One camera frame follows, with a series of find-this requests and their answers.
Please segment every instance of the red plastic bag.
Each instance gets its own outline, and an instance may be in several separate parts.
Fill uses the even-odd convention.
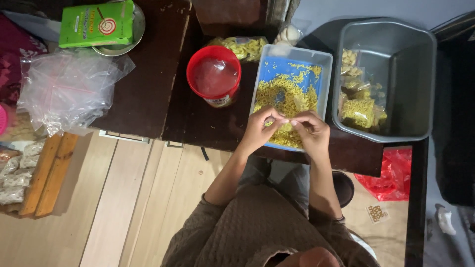
[[[408,201],[412,149],[386,150],[381,177],[355,174],[356,179],[379,201]]]

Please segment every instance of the maroon fabric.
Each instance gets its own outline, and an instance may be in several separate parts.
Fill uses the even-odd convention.
[[[48,53],[46,46],[0,13],[0,102],[14,106],[21,86],[21,57]]]

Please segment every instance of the red plastic jar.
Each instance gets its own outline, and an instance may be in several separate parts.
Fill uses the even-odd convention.
[[[234,86],[221,95],[211,96],[200,93],[197,90],[195,73],[196,67],[204,59],[217,59],[229,62],[237,71],[237,79]],[[241,81],[241,63],[239,62],[239,59],[236,57],[236,55],[234,55],[231,50],[225,47],[205,47],[196,52],[188,62],[186,67],[186,79],[193,92],[201,96],[209,105],[212,107],[225,107],[233,102],[233,97],[236,95],[236,92],[239,89],[239,82]]]

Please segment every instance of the person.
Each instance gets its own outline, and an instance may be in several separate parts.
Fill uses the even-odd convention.
[[[266,127],[269,118],[275,121]],[[251,153],[288,122],[311,158],[307,200],[300,203],[266,183],[239,187]],[[161,266],[379,266],[345,227],[329,139],[330,128],[315,111],[289,119],[265,106],[252,114],[242,141],[171,239]]]

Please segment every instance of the wooden crate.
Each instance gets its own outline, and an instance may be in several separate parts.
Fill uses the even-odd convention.
[[[23,203],[0,205],[0,212],[17,218],[41,218],[53,212],[78,136],[65,133],[45,141]]]

